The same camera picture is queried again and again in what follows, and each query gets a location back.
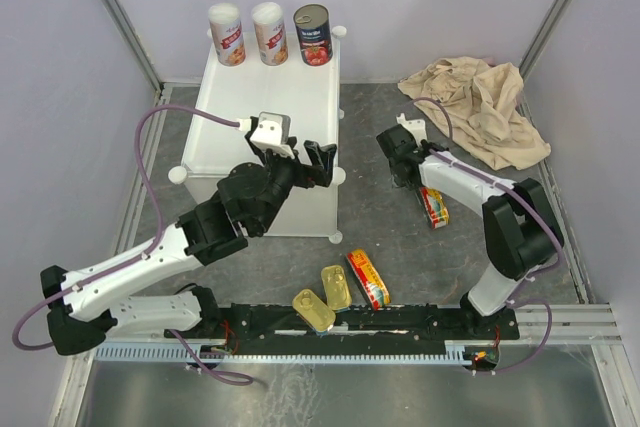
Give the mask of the red green tin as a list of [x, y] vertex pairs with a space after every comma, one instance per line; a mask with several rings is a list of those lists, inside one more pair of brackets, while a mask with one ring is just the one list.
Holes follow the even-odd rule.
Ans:
[[450, 215], [441, 193], [435, 189], [421, 187], [419, 195], [429, 226], [432, 229], [447, 226], [450, 222]]

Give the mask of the white plastic cube cabinet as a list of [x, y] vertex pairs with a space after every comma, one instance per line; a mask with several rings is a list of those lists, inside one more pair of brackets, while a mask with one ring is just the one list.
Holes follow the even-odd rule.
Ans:
[[[335, 28], [333, 57], [325, 65], [304, 63], [295, 34], [287, 36], [288, 59], [279, 66], [264, 64], [254, 33], [244, 36], [245, 61], [234, 67], [222, 65], [214, 51], [208, 56], [196, 102], [197, 109], [228, 120], [257, 117], [263, 112], [286, 115], [289, 133], [297, 140], [300, 160], [310, 160], [303, 143], [335, 144], [339, 121], [340, 39], [346, 30]], [[193, 117], [181, 162], [170, 169], [169, 180], [184, 186], [198, 203], [208, 200], [218, 182], [232, 168], [256, 161], [242, 132], [200, 116]], [[325, 237], [338, 244], [338, 187], [346, 173], [335, 167], [327, 188], [295, 188], [285, 201], [269, 235], [280, 237]]]

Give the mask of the dark blue food can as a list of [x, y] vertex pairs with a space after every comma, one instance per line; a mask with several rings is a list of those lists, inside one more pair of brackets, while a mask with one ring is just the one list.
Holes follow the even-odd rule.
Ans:
[[293, 20], [303, 61], [309, 66], [327, 64], [333, 56], [328, 10], [307, 4], [296, 10]]

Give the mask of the orange label white-lid can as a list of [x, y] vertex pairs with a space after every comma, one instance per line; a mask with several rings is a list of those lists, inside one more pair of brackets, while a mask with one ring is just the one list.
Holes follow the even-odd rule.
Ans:
[[275, 2], [256, 5], [251, 16], [261, 60], [268, 66], [279, 66], [288, 59], [284, 14]]

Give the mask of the red white tall can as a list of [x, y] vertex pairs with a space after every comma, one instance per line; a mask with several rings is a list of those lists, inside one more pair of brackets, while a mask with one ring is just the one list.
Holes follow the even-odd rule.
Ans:
[[228, 67], [243, 63], [246, 53], [239, 8], [231, 3], [214, 4], [208, 19], [219, 62]]

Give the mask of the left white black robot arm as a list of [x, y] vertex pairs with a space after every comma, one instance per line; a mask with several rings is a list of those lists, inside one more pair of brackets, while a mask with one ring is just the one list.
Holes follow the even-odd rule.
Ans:
[[215, 334], [223, 316], [210, 289], [194, 287], [162, 297], [137, 293], [246, 248], [249, 239], [267, 233], [293, 188], [329, 187], [336, 145], [307, 141], [304, 148], [308, 165], [295, 150], [281, 155], [272, 148], [256, 148], [258, 163], [234, 167], [209, 200], [181, 215], [161, 239], [82, 270], [43, 270], [47, 326], [56, 352], [86, 352], [116, 333], [178, 331], [188, 338]]

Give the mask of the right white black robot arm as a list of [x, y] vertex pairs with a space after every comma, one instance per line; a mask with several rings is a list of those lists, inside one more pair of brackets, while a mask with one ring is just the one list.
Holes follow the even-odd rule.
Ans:
[[376, 140], [398, 186], [434, 189], [481, 218], [489, 265], [458, 317], [463, 333], [483, 337], [531, 273], [564, 260], [564, 238], [544, 188], [531, 178], [514, 182], [485, 173], [402, 125]]

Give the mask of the beige crumpled cloth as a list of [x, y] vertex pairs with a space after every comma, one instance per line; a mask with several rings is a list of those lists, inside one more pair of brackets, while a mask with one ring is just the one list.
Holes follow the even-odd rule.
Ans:
[[473, 157], [497, 171], [528, 169], [551, 146], [517, 111], [524, 88], [511, 63], [473, 57], [440, 58], [397, 84], [427, 118]]

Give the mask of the red yellow flat tin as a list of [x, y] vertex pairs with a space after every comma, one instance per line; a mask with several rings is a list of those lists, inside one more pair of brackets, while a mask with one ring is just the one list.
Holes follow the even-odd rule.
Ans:
[[373, 310], [380, 310], [391, 302], [389, 290], [363, 249], [355, 249], [346, 255], [358, 286]]

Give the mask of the gold tin upper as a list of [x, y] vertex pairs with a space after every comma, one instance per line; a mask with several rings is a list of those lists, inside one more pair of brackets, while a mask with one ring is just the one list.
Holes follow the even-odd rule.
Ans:
[[348, 310], [352, 304], [346, 274], [342, 266], [327, 266], [321, 271], [326, 303], [335, 312]]

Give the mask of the gold tin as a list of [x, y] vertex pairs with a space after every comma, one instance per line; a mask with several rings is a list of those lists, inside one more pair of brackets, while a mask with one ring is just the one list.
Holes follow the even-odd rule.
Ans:
[[321, 271], [326, 303], [335, 312], [348, 310], [352, 304], [346, 274], [342, 266], [327, 266]]
[[292, 307], [318, 335], [328, 333], [336, 321], [336, 313], [310, 289], [301, 290]]

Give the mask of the gold tin lower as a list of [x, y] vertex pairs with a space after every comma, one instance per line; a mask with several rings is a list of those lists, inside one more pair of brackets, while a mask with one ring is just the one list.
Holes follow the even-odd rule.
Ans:
[[336, 313], [310, 289], [301, 290], [292, 307], [318, 335], [328, 333], [336, 321]]

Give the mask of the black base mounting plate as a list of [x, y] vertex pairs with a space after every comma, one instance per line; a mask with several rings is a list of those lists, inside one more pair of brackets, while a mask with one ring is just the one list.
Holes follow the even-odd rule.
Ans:
[[438, 308], [434, 305], [391, 306], [373, 310], [355, 306], [336, 313], [333, 328], [318, 335], [291, 306], [233, 304], [225, 308], [208, 309], [205, 318], [180, 336], [188, 341], [213, 343], [231, 342], [237, 352], [240, 344], [254, 339], [285, 339], [287, 337], [347, 336], [363, 338], [423, 341], [487, 341], [518, 340], [520, 333], [515, 312], [502, 309], [481, 317], [461, 308]]

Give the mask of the aluminium frame rail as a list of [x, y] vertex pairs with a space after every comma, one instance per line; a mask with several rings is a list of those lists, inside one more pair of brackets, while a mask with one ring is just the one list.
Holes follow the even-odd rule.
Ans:
[[150, 297], [132, 297], [94, 320], [111, 337], [179, 333], [185, 339], [235, 335], [246, 348], [256, 339], [286, 336], [382, 335], [417, 336], [427, 342], [515, 341], [548, 336], [561, 341], [616, 340], [619, 331], [604, 305], [545, 307], [535, 301], [522, 308], [504, 308], [482, 317], [468, 307], [435, 305], [387, 306], [375, 310], [356, 306], [334, 312], [320, 305], [310, 314], [292, 306], [233, 304], [181, 295], [165, 297], [155, 307]]

